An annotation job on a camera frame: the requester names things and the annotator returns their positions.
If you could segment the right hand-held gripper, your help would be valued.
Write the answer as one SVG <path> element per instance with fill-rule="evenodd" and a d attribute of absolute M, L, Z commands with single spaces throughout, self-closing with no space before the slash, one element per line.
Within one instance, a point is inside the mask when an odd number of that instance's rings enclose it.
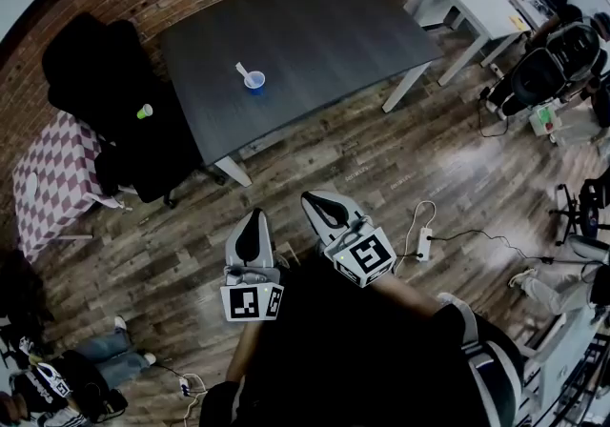
<path fill-rule="evenodd" d="M 301 195 L 301 206 L 322 244 L 328 245 L 324 255 L 333 268 L 359 288 L 393 270 L 397 255 L 386 234 L 362 217 L 351 197 L 313 190 Z"/>

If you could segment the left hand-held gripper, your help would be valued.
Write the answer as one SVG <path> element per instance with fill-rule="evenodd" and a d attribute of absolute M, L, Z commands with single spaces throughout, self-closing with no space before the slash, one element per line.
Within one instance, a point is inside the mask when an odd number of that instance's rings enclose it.
<path fill-rule="evenodd" d="M 225 317 L 229 322 L 276 320 L 284 287 L 275 265 L 267 216 L 254 209 L 244 216 L 225 242 L 228 265 L 225 285 L 220 288 Z"/>

